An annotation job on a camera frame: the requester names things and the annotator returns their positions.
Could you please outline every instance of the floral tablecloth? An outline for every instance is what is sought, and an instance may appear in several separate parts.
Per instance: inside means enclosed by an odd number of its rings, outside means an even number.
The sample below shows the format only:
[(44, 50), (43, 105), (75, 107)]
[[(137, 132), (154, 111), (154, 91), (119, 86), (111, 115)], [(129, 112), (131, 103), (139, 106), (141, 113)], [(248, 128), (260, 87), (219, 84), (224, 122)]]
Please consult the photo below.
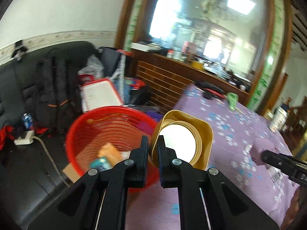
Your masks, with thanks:
[[(256, 138), (265, 138), (281, 153), (291, 155), (291, 152), (280, 133), (273, 133), (263, 117), (239, 103), (237, 108), (241, 112), (229, 111), (226, 101), (204, 99), (194, 85), (186, 89), (174, 107), (211, 125), (213, 143), (207, 168), (219, 169), (280, 226), (298, 185), (287, 176), (274, 184), (266, 167), (256, 166), (249, 151)], [(133, 222), (139, 229), (180, 229), (180, 223), (176, 223), (179, 220), (177, 208), (177, 190), (163, 190), (156, 184), (144, 191), (132, 205), (127, 223), (132, 227), (129, 222)], [(134, 215), (133, 218), (129, 219), (129, 214)], [(152, 224), (143, 228), (139, 217), (152, 221)]]

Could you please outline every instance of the blue bottle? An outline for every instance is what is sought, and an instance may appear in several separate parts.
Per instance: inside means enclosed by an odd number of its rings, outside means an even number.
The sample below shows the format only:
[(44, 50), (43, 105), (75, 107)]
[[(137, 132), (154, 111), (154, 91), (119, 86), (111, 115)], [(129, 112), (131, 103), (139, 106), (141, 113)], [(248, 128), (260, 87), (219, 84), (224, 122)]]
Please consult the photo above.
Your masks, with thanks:
[(23, 116), (22, 116), (22, 121), (26, 127), (26, 130), (27, 131), (31, 131), (31, 130), (34, 130), (34, 127), (33, 127), (33, 119), (31, 117), (30, 114), (27, 114), (25, 113)]

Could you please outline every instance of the white plug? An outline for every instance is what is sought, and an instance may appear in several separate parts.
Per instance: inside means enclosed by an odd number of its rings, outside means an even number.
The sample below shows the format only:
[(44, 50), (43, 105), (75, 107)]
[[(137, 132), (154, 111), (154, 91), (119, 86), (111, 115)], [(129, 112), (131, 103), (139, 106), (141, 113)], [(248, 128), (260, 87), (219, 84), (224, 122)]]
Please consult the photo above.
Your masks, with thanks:
[(33, 143), (33, 136), (35, 135), (34, 130), (32, 131), (27, 131), (26, 132), (26, 137), (25, 138), (21, 138), (19, 137), (18, 139), (14, 140), (14, 144), (15, 145), (28, 145)]

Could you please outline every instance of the leather couch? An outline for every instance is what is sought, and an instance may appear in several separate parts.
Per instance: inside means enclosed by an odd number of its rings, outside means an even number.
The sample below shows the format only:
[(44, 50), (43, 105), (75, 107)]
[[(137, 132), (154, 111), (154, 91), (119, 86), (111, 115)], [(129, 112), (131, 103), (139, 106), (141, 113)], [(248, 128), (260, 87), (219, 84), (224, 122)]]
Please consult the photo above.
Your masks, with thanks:
[[(86, 65), (87, 58), (92, 54), (99, 56), (91, 43), (75, 41), (29, 52), (20, 62), (11, 60), (0, 66), (0, 128), (4, 125), (16, 126), (20, 122), (25, 113), (25, 103), (30, 102), (28, 100), (31, 93), (35, 92), (34, 73), (39, 59), (63, 56), (70, 60), (69, 70), (77, 72)], [(144, 97), (148, 94), (150, 96), (147, 88), (139, 92), (133, 91), (130, 103), (145, 103)], [(62, 170), (68, 164), (64, 146), (65, 136), (45, 135), (42, 140), (59, 170)], [(65, 189), (66, 186), (38, 141), (28, 146), (17, 147), (7, 140), (0, 152), (2, 218), (3, 215), (7, 215), (7, 222), (15, 222), (15, 227), (26, 229), (31, 220)]]

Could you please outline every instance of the red plastic laundry basket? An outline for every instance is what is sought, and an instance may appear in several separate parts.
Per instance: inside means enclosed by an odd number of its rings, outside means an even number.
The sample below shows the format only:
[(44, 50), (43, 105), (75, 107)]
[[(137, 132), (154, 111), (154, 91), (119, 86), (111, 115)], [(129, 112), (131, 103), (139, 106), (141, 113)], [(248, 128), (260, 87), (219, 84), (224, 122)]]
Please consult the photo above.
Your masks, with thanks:
[[(97, 158), (101, 146), (112, 143), (120, 151), (140, 147), (142, 135), (150, 139), (156, 122), (143, 112), (121, 107), (106, 106), (78, 117), (66, 136), (66, 153), (69, 162), (82, 176), (90, 163)], [(159, 178), (159, 170), (148, 162), (145, 187)], [(141, 189), (129, 189), (139, 192)]]

